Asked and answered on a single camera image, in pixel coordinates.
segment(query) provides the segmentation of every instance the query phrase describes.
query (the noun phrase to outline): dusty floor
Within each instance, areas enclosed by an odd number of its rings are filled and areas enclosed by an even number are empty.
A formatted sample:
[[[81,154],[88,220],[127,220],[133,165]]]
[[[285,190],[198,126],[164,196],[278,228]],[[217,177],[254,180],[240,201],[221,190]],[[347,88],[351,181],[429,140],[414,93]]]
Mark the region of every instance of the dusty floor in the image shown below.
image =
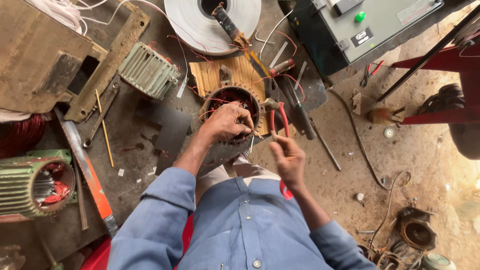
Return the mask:
[[[471,8],[466,7],[450,15],[422,35],[390,52],[385,56],[386,64],[423,55]],[[353,89],[360,90],[363,72],[359,71],[348,79],[336,82],[334,90],[348,100]],[[478,195],[480,189],[479,186],[476,188],[480,181],[480,161],[476,163],[459,154],[446,124],[403,126],[395,128],[394,138],[386,139],[383,135],[386,126],[373,125],[366,119],[365,114],[374,105],[374,101],[368,97],[379,97],[405,72],[405,69],[382,67],[368,86],[361,90],[364,95],[362,116],[354,117],[377,175],[386,176],[387,185],[402,171],[410,171],[412,174],[409,185],[394,191],[390,215],[385,227],[377,235],[375,244],[387,244],[387,238],[395,226],[386,226],[401,208],[411,205],[420,209],[429,208],[438,213],[431,221],[433,229],[438,233],[437,248],[434,251],[450,258],[458,269],[478,269],[480,200],[475,193]],[[377,106],[406,106],[406,114],[414,115],[426,98],[450,83],[459,83],[458,74],[419,71],[391,95],[385,104]],[[364,239],[371,235],[359,237],[354,226],[359,230],[375,230],[386,213],[389,192],[381,189],[373,179],[357,144],[347,112],[335,96],[329,94],[329,101],[310,112],[310,116],[315,119],[343,171],[335,169],[318,140],[308,141],[305,137],[297,136],[297,142],[307,154],[306,185],[327,213],[359,243],[366,245]],[[256,145],[249,160],[275,171],[272,156],[263,154],[269,151],[268,142],[266,140]],[[400,178],[397,185],[403,185],[404,180]],[[365,208],[353,199],[357,192],[365,194]]]

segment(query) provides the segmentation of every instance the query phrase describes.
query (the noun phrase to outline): label sticker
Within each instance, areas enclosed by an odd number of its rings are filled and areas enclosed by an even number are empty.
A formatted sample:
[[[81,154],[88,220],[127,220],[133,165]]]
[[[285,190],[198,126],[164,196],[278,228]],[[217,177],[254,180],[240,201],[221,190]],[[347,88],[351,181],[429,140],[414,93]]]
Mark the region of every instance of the label sticker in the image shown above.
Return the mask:
[[[365,29],[365,30],[361,31],[360,33],[351,37],[350,40],[353,42],[353,45],[355,45],[355,47],[358,47],[372,37],[373,37],[373,34],[370,31],[370,28],[367,27],[367,29]]]
[[[431,9],[432,5],[428,0],[418,0],[397,13],[396,17],[402,26],[406,26]]]

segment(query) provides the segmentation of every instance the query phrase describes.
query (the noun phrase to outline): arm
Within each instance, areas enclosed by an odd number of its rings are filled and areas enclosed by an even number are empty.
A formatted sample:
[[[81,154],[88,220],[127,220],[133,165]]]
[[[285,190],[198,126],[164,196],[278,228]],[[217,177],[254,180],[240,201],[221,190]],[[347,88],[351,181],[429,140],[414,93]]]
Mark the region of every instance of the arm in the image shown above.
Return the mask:
[[[357,248],[355,240],[327,215],[303,182],[305,152],[293,139],[274,135],[270,143],[278,174],[295,197],[310,229],[310,238],[325,262],[335,270],[376,270]]]
[[[172,269],[178,264],[183,251],[183,228],[195,209],[195,176],[210,145],[252,131],[250,113],[238,104],[217,109],[173,167],[163,171],[145,190],[139,205],[112,240],[108,269]],[[237,123],[239,118],[245,124]]]
[[[197,175],[200,165],[207,155],[208,149],[215,141],[226,141],[240,133],[249,134],[253,129],[250,112],[234,101],[218,108],[202,125],[192,142],[173,164],[173,167],[184,169]]]

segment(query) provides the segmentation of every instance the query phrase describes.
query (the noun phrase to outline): white tape roll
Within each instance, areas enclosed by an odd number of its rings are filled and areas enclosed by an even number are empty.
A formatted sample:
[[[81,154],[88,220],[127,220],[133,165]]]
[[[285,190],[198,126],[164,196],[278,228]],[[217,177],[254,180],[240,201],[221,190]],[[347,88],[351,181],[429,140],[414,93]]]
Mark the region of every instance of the white tape roll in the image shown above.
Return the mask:
[[[261,0],[224,0],[224,8],[235,26],[252,36],[260,18]],[[197,52],[208,55],[226,55],[235,51],[225,30],[210,16],[219,0],[165,0],[165,10],[181,39]]]

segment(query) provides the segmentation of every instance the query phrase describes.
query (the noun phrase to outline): man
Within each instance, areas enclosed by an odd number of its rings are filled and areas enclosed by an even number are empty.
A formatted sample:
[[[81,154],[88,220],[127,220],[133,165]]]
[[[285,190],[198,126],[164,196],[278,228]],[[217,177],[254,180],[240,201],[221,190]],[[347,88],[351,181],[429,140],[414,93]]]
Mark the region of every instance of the man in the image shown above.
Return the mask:
[[[305,153],[294,140],[276,136],[270,143],[278,175],[240,156],[233,163],[238,177],[229,179],[221,166],[195,180],[212,143],[252,129],[239,103],[217,109],[142,194],[112,240],[108,269],[375,270],[308,192]],[[280,193],[280,178],[294,199]],[[193,212],[193,235],[182,257],[182,231]]]

